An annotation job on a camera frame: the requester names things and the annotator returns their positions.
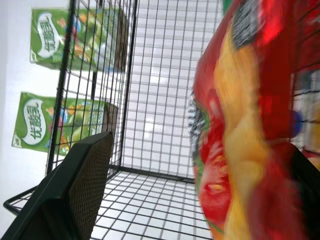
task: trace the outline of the fruit illustration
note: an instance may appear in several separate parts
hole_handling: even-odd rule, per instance
[[[68,121],[68,112],[64,109],[60,110],[59,127],[62,127]]]
[[[77,33],[81,31],[81,21],[79,21],[76,17],[73,18],[73,26],[72,26],[72,35],[75,38]]]
[[[67,144],[67,139],[65,138],[64,135],[61,136],[59,148],[60,149],[62,149],[62,148],[65,148],[65,149],[68,148],[69,149],[69,146]]]
[[[290,179],[280,162],[283,157],[273,153],[275,146],[272,149],[264,137],[258,57],[249,44],[236,49],[233,37],[229,26],[214,71],[225,120],[224,153],[233,179],[225,238],[303,240],[295,190],[287,185]]]
[[[99,20],[96,20],[94,16],[89,17],[87,28],[95,38],[100,39],[102,35],[102,26]]]
[[[223,224],[231,201],[231,189],[228,165],[222,155],[206,162],[198,194],[207,220],[215,225]]]
[[[76,56],[80,57],[82,56],[82,53],[84,52],[84,48],[80,44],[74,45],[74,53]]]
[[[79,19],[83,24],[86,24],[87,22],[87,15],[86,14],[80,14]]]
[[[202,132],[199,138],[199,154],[204,163],[213,161],[224,153],[223,147],[223,120],[213,116],[208,132]]]
[[[64,17],[60,18],[59,20],[56,21],[56,23],[63,29],[65,29],[67,23]]]
[[[85,47],[84,54],[83,54],[83,60],[87,63],[91,61],[91,55],[92,55],[92,49],[90,47]]]
[[[73,131],[71,147],[81,139],[89,136],[89,126],[78,127]]]
[[[75,114],[75,107],[73,105],[68,107],[68,114],[73,115]]]
[[[50,115],[51,118],[54,117],[55,110],[53,107],[49,107],[45,111]]]
[[[84,114],[83,110],[77,110],[75,112],[75,115],[74,115],[74,126],[75,127],[80,127],[83,124],[85,115],[86,114]]]

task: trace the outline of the product label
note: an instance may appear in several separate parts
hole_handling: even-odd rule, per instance
[[[42,43],[38,54],[42,58],[49,58],[59,47],[59,34],[52,22],[51,13],[45,12],[39,16],[37,29]]]
[[[31,99],[23,108],[27,134],[23,140],[29,145],[36,145],[44,138],[46,133],[46,121],[41,110],[42,101]]]

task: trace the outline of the grid pattern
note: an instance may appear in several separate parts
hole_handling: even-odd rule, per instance
[[[118,9],[123,11],[125,17],[120,15],[120,11],[118,11]],[[65,117],[65,112],[69,111],[69,109],[66,107],[68,99],[76,99],[76,106],[86,106],[87,103],[92,103],[90,108],[85,108],[84,110],[74,109],[75,116],[77,115],[78,111],[80,114],[82,114],[83,118],[88,115],[90,120],[88,121],[88,124],[83,122],[80,123],[80,125],[79,123],[77,125],[76,121],[73,120],[73,122],[68,126],[64,125],[61,127],[61,125],[58,124],[56,127],[53,126],[52,141],[48,155],[47,173],[49,173],[63,161],[64,157],[59,155],[62,146],[68,145],[68,147],[71,148],[72,145],[77,141],[77,139],[73,139],[74,137],[72,137],[70,140],[63,141],[63,131],[61,131],[61,129],[69,129],[71,135],[75,134],[77,129],[80,129],[79,138],[81,139],[89,135],[100,133],[101,131],[112,131],[114,137],[114,146],[110,164],[120,164],[121,133],[124,118],[127,77],[129,71],[128,63],[130,59],[131,35],[133,29],[133,9],[134,1],[130,0],[70,1],[69,11],[73,14],[74,19],[73,23],[71,24],[77,25],[78,23],[81,23],[84,25],[84,28],[86,28],[86,31],[84,40],[77,38],[77,36],[74,38],[71,37],[70,48],[65,48],[64,54],[69,55],[69,61],[66,64],[65,70],[61,68],[61,76],[57,89],[57,102],[60,102],[61,106],[56,105],[55,116],[60,116],[60,114],[63,113],[62,122],[64,122],[63,118]],[[83,17],[80,14],[80,11],[83,10],[87,10],[86,21],[83,20]],[[107,14],[102,15],[102,20],[97,17],[98,11],[107,12]],[[88,27],[89,15],[94,16],[94,25],[93,27],[91,26],[91,28]],[[101,29],[98,28],[98,24],[105,26],[106,35],[108,36],[108,39],[105,40],[106,42],[102,42],[102,37],[99,39],[99,36],[102,34],[103,27]],[[93,35],[92,40],[87,37],[87,35],[90,33]],[[94,42],[95,38],[97,38],[99,46],[105,44],[106,46],[109,46],[110,49],[107,51],[106,47],[103,53],[103,49],[101,47],[94,48],[91,46],[90,42]],[[75,49],[75,42],[80,42],[85,48],[92,51],[91,59],[93,59],[94,54],[102,56],[98,57],[98,63],[96,62],[96,65],[94,65],[93,60],[87,63],[82,60],[80,69],[74,70],[75,68],[73,67],[73,62],[77,59],[86,58],[85,51],[83,51],[82,56],[76,54],[77,49]],[[116,60],[114,60],[114,66],[112,65],[112,61],[108,60],[112,59],[112,54],[120,55],[118,60],[115,57]],[[125,65],[121,63],[122,58],[126,59]],[[114,173],[115,171],[111,169],[108,174],[111,175]]]
[[[26,205],[26,203],[30,199],[31,195],[34,193],[35,189],[36,188],[33,187],[25,192],[22,192],[18,196],[13,197],[13,199],[9,199],[3,204],[4,207],[7,208],[13,214],[18,215],[21,209]]]
[[[69,206],[82,239],[90,238],[106,187],[113,138],[94,143],[68,190]]]
[[[104,193],[93,240],[212,239],[193,184],[120,172]]]
[[[320,128],[320,71],[305,70],[298,77],[293,98],[293,110],[301,113],[303,128],[292,142],[301,150],[320,155],[319,143],[315,143]]]
[[[187,106],[222,0],[140,0],[122,166],[193,178]]]

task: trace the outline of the snack bag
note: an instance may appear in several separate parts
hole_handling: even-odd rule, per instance
[[[12,146],[48,152],[53,126],[55,97],[22,92]],[[67,155],[81,139],[102,131],[116,131],[117,108],[103,100],[68,98],[60,110],[55,152]]]
[[[198,62],[190,142],[215,240],[307,238],[288,170],[298,3],[233,0]]]

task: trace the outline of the wire mesh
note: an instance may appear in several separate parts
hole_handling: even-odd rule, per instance
[[[57,97],[61,106],[57,105],[55,111],[58,113],[56,116],[62,115],[64,122],[65,112],[70,112],[66,106],[68,99],[76,99],[75,109],[71,109],[75,117],[71,124],[53,126],[52,138],[56,135],[60,142],[57,143],[54,139],[51,141],[47,173],[63,161],[64,157],[59,155],[62,147],[70,149],[79,139],[102,131],[113,132],[114,146],[110,164],[120,164],[133,9],[134,1],[70,1],[69,14],[73,21],[70,24],[73,28],[78,24],[83,25],[85,35],[84,38],[79,38],[72,32],[70,48],[65,48],[64,54],[69,55],[69,61],[66,70],[61,68],[62,79],[63,75],[65,77],[63,84],[58,86],[57,96],[61,91],[62,99],[60,101]],[[94,22],[89,22],[90,16],[94,17]],[[102,38],[103,31],[106,31],[104,34],[107,36],[105,42]],[[78,45],[86,50],[79,53]],[[95,58],[96,65],[93,64],[94,56],[98,56]],[[74,70],[73,62],[76,59],[81,60],[81,66]],[[77,114],[82,115],[82,118],[87,116],[88,121],[77,122]],[[62,130],[71,132],[72,137],[65,139]]]
[[[307,157],[320,156],[319,7],[316,1],[297,1],[294,12],[297,56],[293,110],[301,113],[302,131],[291,141]]]
[[[33,187],[30,190],[15,196],[14,199],[9,199],[3,205],[8,208],[13,214],[18,215],[21,209],[26,205],[31,195],[34,193],[36,188]]]
[[[192,183],[120,172],[104,192],[92,239],[211,239]]]
[[[96,124],[102,126],[102,131],[113,130],[115,124],[115,132],[109,180],[91,239],[212,239],[194,185],[152,173],[194,176],[187,105],[197,62],[223,18],[222,1],[139,0],[136,6],[133,0],[71,2],[76,3],[73,10],[76,21],[80,21],[80,9],[95,15],[97,9],[110,7],[113,13],[121,8],[127,20],[127,30],[117,34],[116,40],[112,38],[110,43],[117,44],[117,38],[128,38],[122,55],[126,58],[124,71],[99,70],[91,64],[86,69],[73,70],[72,59],[78,57],[74,48],[69,49],[72,58],[65,71],[62,105],[57,111],[68,110],[65,103],[69,98],[116,106],[109,111],[99,107],[96,110],[103,118],[110,112],[107,121],[103,119]],[[319,77],[317,70],[299,72],[293,96],[293,109],[302,113],[303,129],[292,142],[316,155],[320,151],[313,148],[310,136],[315,135],[320,119],[316,107],[320,102]],[[83,132],[83,127],[90,126],[73,122],[70,127],[81,127]],[[51,146],[52,168],[63,160],[59,156],[59,146],[63,144],[71,147],[72,141]],[[117,166],[127,172],[117,171]],[[132,173],[134,170],[148,174]],[[11,206],[19,211],[30,195],[31,192],[19,196]]]
[[[140,0],[123,167],[193,178],[187,104],[222,1]]]

